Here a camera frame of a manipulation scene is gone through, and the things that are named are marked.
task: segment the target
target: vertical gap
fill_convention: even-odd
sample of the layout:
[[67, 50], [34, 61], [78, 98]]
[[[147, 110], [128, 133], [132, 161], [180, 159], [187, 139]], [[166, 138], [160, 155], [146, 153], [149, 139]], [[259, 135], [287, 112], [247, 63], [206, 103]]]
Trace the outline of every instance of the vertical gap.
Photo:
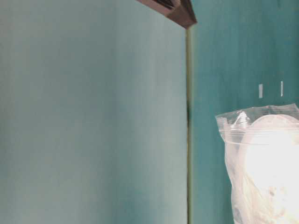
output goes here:
[[186, 106], [187, 106], [187, 224], [191, 224], [191, 101], [192, 101], [192, 43], [191, 30], [186, 30]]

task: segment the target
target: light blue wall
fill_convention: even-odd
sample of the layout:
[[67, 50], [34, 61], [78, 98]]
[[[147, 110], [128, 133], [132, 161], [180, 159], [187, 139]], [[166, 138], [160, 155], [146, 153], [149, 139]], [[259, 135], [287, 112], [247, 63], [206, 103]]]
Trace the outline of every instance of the light blue wall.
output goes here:
[[214, 116], [252, 106], [298, 105], [299, 1], [194, 0], [193, 5], [199, 23], [192, 28], [191, 223], [232, 224], [224, 143]]
[[2, 0], [1, 223], [185, 223], [184, 45], [133, 0]]
[[114, 14], [106, 0], [0, 2], [2, 223], [114, 223]]
[[186, 224], [185, 31], [117, 1], [118, 224]]

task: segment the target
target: clear plastic bag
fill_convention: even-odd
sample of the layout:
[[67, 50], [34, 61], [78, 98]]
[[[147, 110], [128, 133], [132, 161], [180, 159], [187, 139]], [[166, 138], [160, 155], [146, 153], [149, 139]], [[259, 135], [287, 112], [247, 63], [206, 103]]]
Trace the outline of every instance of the clear plastic bag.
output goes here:
[[235, 224], [299, 224], [299, 109], [252, 107], [216, 116]]

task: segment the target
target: white mark on wall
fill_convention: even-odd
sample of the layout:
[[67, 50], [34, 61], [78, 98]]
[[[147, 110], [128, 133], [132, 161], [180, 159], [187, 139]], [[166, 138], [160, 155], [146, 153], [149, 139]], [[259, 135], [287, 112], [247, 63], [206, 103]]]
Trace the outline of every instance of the white mark on wall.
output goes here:
[[258, 85], [258, 97], [263, 98], [263, 84]]
[[284, 82], [280, 82], [280, 97], [284, 96]]

